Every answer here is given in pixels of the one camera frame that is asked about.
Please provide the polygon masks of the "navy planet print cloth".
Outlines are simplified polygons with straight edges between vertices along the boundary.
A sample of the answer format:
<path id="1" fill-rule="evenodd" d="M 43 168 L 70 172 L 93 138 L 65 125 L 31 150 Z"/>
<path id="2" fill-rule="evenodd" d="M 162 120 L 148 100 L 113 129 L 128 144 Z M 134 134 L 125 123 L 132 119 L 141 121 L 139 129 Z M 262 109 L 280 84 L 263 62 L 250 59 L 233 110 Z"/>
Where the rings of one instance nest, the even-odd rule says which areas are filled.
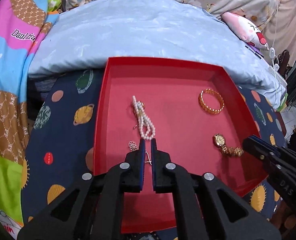
<path id="1" fill-rule="evenodd" d="M 28 113 L 32 112 L 32 97 L 39 93 L 36 89 L 45 90 L 44 102 L 33 125 L 30 140 L 26 148 L 23 169 L 23 185 L 21 191 L 21 209 L 24 225 L 47 206 L 49 189 L 52 187 L 56 195 L 70 186 L 77 178 L 92 169 L 92 153 L 94 144 L 95 117 L 99 93 L 104 75 L 103 69 L 86 70 L 85 74 L 94 75 L 91 85 L 84 94 L 78 94 L 77 80 L 83 70 L 71 72 L 58 78 L 40 82 L 28 80 Z M 239 85 L 241 95 L 245 97 L 262 139 L 269 142 L 273 135 L 277 144 L 285 146 L 281 131 L 281 121 L 266 101 L 266 98 Z M 52 100 L 55 92 L 63 92 L 59 102 Z M 73 116 L 79 107 L 93 103 L 94 114 L 85 124 L 74 126 Z M 262 114 L 271 114 L 273 120 L 266 117 L 263 124 Z M 270 220 L 283 204 L 279 194 L 264 180 L 254 190 L 245 195 L 244 200 L 251 204 L 264 218 Z M 153 232 L 129 233 L 121 235 L 121 239 L 176 239 L 175 228 Z"/>

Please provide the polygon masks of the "light blue bedsheet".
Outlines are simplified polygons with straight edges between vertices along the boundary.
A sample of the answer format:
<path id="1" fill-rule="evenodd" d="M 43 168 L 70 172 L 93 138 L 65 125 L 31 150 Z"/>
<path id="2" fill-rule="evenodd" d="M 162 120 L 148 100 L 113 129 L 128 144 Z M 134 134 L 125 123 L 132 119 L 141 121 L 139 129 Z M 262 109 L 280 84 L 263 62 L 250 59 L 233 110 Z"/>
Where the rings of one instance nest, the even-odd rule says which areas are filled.
<path id="1" fill-rule="evenodd" d="M 63 12 L 28 69 L 41 79 L 103 68 L 110 57 L 137 56 L 221 66 L 237 85 L 278 108 L 286 88 L 269 64 L 205 10 L 173 0 L 97 0 Z"/>

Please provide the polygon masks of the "pink white plush toy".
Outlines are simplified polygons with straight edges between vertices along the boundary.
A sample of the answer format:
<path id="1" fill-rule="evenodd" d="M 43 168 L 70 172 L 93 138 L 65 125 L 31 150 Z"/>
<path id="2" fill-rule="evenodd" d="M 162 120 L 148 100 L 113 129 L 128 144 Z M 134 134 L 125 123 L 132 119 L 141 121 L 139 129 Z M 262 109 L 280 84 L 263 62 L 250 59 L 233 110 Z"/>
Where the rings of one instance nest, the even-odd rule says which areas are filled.
<path id="1" fill-rule="evenodd" d="M 247 18 L 231 12 L 224 12 L 221 18 L 239 39 L 259 50 L 269 50 L 269 45 L 262 32 Z"/>

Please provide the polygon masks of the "gold woven bangle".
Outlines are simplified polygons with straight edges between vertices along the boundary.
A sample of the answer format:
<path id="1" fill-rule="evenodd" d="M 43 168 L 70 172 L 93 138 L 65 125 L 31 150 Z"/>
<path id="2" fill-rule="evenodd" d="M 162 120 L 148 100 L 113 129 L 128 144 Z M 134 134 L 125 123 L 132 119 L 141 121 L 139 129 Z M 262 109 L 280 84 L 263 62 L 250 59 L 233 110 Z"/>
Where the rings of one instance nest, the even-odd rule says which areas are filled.
<path id="1" fill-rule="evenodd" d="M 198 101 L 201 108 L 212 115 L 220 114 L 225 106 L 223 97 L 211 88 L 201 90 Z"/>

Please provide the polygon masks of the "red shallow tray box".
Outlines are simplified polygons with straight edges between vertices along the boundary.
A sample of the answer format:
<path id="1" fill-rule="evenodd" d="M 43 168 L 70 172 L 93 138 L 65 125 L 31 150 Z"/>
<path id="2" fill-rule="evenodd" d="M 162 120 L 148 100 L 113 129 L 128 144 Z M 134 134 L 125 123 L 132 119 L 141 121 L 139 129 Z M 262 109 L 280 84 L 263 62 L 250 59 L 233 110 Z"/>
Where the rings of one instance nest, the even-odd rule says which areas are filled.
<path id="1" fill-rule="evenodd" d="M 225 103 L 218 115 L 205 112 L 201 90 L 216 90 Z M 131 141 L 138 142 L 132 100 L 144 103 L 156 129 L 159 150 L 188 172 L 210 172 L 239 196 L 267 176 L 262 162 L 244 153 L 221 154 L 213 136 L 222 134 L 227 146 L 239 147 L 257 125 L 236 85 L 221 66 L 152 57 L 111 57 L 106 64 L 94 137 L 94 174 L 121 163 Z"/>

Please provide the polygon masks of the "colourful monkey cartoon blanket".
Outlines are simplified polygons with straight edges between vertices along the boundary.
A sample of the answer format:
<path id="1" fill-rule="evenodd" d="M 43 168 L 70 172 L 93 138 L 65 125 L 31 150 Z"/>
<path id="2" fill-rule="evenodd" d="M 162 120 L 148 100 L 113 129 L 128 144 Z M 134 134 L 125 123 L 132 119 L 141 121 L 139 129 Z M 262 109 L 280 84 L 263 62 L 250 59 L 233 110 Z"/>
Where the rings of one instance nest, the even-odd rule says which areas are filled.
<path id="1" fill-rule="evenodd" d="M 61 3 L 0 0 L 0 238 L 16 239 L 24 224 L 21 189 L 28 178 L 28 69 L 56 23 Z"/>

